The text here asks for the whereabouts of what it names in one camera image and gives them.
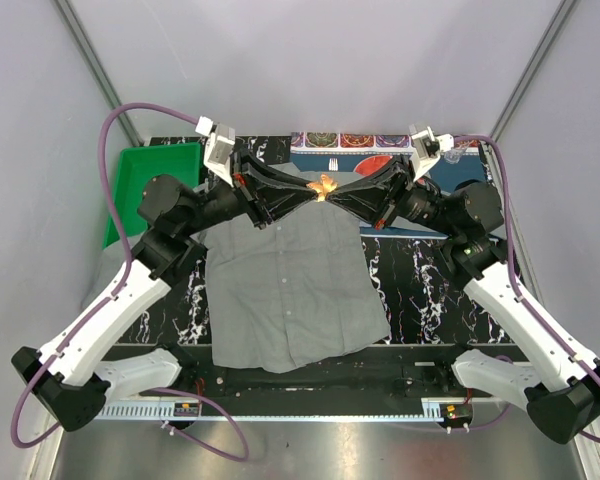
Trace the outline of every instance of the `metal frame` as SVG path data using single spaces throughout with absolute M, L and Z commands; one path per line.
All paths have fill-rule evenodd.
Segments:
M 106 71 L 100 62 L 82 23 L 80 22 L 75 10 L 73 9 L 73 6 L 71 5 L 71 1 L 52 0 L 52 3 L 57 8 L 60 17 L 76 42 L 85 64 L 93 74 L 94 79 L 96 80 L 96 83 L 98 84 L 107 104 L 111 109 L 120 106 L 122 104 L 120 97 L 118 96 L 111 80 L 106 74 Z M 511 96 L 509 97 L 504 109 L 498 117 L 493 130 L 491 131 L 491 137 L 494 140 L 498 141 L 501 137 L 515 111 L 520 105 L 524 95 L 526 94 L 529 85 L 547 58 L 551 47 L 558 38 L 559 34 L 563 31 L 570 16 L 579 3 L 580 0 L 563 0 L 557 8 L 538 46 L 533 52 L 533 55 L 531 56 L 513 92 L 511 93 Z M 140 137 L 129 116 L 127 114 L 123 114 L 119 117 L 119 120 L 122 131 L 127 137 L 129 143 L 133 146 L 144 145 L 143 139 Z M 500 173 L 497 169 L 496 162 L 494 161 L 489 150 L 485 150 L 484 154 L 487 159 L 487 163 L 493 172 L 495 184 L 499 189 L 501 189 L 502 180 L 500 178 Z M 540 302 L 542 302 L 541 292 L 538 287 L 533 268 L 528 261 L 529 256 L 527 254 L 527 248 L 521 235 L 519 234 L 520 230 L 518 228 L 519 225 L 516 216 L 513 211 L 511 213 L 514 238 L 509 239 L 509 241 L 515 242 L 516 250 L 520 253 L 518 256 L 518 262 L 520 263 L 521 272 L 526 280 L 525 283 L 527 288 Z M 44 442 L 41 447 L 39 447 L 40 450 L 37 452 L 34 463 L 32 464 L 30 478 L 49 478 L 61 438 L 62 433 L 58 433 Z M 583 466 L 585 467 L 587 478 L 600 478 L 600 446 L 597 444 L 592 444 L 591 442 L 583 440 L 579 437 L 576 438 L 576 445 L 581 461 L 583 462 Z
M 551 50 L 551 47 L 558 38 L 558 35 L 560 35 L 560 32 L 562 32 L 564 29 L 567 21 L 571 17 L 571 14 L 574 12 L 579 3 L 580 0 L 562 0 L 562 3 L 558 6 L 556 13 L 553 15 L 553 18 L 549 22 L 547 29 L 540 39 L 540 43 L 533 52 L 533 55 L 531 55 L 527 66 L 522 72 L 522 76 L 518 80 L 518 83 L 513 89 L 513 92 L 511 93 L 511 96 L 504 107 L 504 110 L 502 110 L 502 113 L 498 117 L 498 120 L 491 131 L 491 138 L 493 138 L 495 141 L 498 141 L 502 135 L 502 132 L 507 127 L 511 117 L 513 117 L 513 114 L 517 110 L 518 105 L 520 105 L 524 94 L 527 92 L 529 85 L 547 58 L 547 54 Z
M 91 41 L 87 35 L 86 30 L 84 29 L 82 22 L 78 18 L 73 6 L 71 5 L 70 0 L 51 0 L 51 3 L 56 7 L 60 18 L 63 23 L 67 27 L 67 30 L 73 37 L 73 40 L 76 42 L 76 46 L 82 55 L 85 65 L 91 71 L 93 78 L 95 79 L 100 91 L 102 92 L 102 96 L 104 97 L 107 105 L 112 110 L 114 108 L 122 105 L 120 101 L 120 97 L 116 92 L 113 83 L 109 79 L 107 72 L 104 70 L 102 66 L 102 62 L 98 58 L 96 51 L 91 45 Z M 136 130 L 133 122 L 126 113 L 123 113 L 118 117 L 118 121 L 120 122 L 120 128 L 124 135 L 129 140 L 129 143 L 134 147 L 140 147 L 144 145 L 144 140 Z

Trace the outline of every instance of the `white cable clip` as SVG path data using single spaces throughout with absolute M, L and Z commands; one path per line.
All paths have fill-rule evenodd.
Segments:
M 198 124 L 196 125 L 196 133 L 203 136 L 208 137 L 211 135 L 211 130 L 213 129 L 213 120 L 207 117 L 200 117 L 198 119 Z

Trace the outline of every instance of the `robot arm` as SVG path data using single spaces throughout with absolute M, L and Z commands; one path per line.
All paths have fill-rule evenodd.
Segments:
M 90 422 L 110 401 L 144 390 L 195 379 L 195 364 L 176 346 L 118 362 L 102 358 L 141 312 L 186 278 L 205 248 L 191 238 L 235 216 L 247 214 L 264 228 L 317 198 L 304 179 L 281 173 L 243 150 L 234 152 L 232 129 L 201 119 L 198 133 L 209 137 L 204 163 L 221 181 L 206 192 L 194 192 L 168 175 L 153 178 L 143 192 L 138 213 L 150 229 L 134 247 L 130 274 L 115 298 L 89 319 L 59 352 L 60 344 L 93 307 L 110 297 L 123 277 L 121 270 L 76 321 L 39 350 L 22 347 L 12 363 L 26 382 L 52 356 L 57 358 L 33 393 L 67 431 Z M 469 350 L 454 359 L 458 382 L 496 395 L 520 408 L 547 436 L 568 442 L 600 415 L 600 388 L 530 315 L 509 284 L 505 255 L 489 232 L 503 223 L 495 187 L 481 182 L 450 195 L 424 175 L 453 148 L 450 135 L 434 136 L 430 128 L 412 132 L 410 159 L 394 157 L 369 177 L 326 195 L 378 229 L 406 218 L 448 235 L 437 255 L 445 276 L 491 313 L 533 365 L 522 368 Z M 577 342 L 520 285 L 525 298 L 600 376 L 600 360 Z
M 204 129 L 209 122 L 200 124 Z M 33 393 L 67 431 L 83 427 L 116 399 L 174 383 L 183 389 L 192 386 L 195 364 L 177 346 L 158 346 L 149 354 L 117 362 L 102 361 L 138 316 L 188 277 L 205 254 L 192 235 L 242 214 L 264 228 L 317 196 L 305 180 L 263 165 L 246 150 L 230 155 L 230 129 L 211 126 L 204 134 L 209 137 L 205 164 L 222 181 L 196 192 L 169 175 L 151 179 L 138 209 L 150 228 L 132 250 L 124 287 L 112 297 L 125 266 L 63 332 L 38 350 L 22 347 L 12 358 L 25 382 L 53 360 Z M 82 323 L 62 349 L 69 332 Z
M 436 157 L 434 150 L 428 153 Z M 326 200 L 378 229 L 400 216 L 448 235 L 436 252 L 443 275 L 495 318 L 533 366 L 514 366 L 468 350 L 452 363 L 453 374 L 467 388 L 525 409 L 545 435 L 567 443 L 600 415 L 600 388 L 576 360 L 584 361 L 598 376 L 600 360 L 518 280 L 524 298 L 577 355 L 570 357 L 516 297 L 502 242 L 496 244 L 489 237 L 504 222 L 496 188 L 475 182 L 443 196 L 430 183 L 417 181 L 421 164 L 394 157 L 374 175 L 336 189 Z

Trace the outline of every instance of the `small sticker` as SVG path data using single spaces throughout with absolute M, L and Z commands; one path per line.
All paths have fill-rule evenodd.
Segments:
M 173 408 L 175 417 L 197 417 L 198 405 L 191 403 L 176 403 Z

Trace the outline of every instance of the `black marble surface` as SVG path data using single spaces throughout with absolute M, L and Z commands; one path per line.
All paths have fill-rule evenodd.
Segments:
M 198 141 L 196 138 L 154 138 L 151 145 Z M 239 137 L 267 164 L 289 161 L 290 137 Z M 491 178 L 486 165 L 487 178 Z M 370 281 L 385 306 L 392 344 L 509 343 L 504 330 L 481 307 L 441 275 L 433 248 L 442 240 L 405 237 L 361 237 Z M 209 306 L 205 262 L 186 281 L 143 313 L 119 343 L 154 344 L 176 341 L 209 344 Z

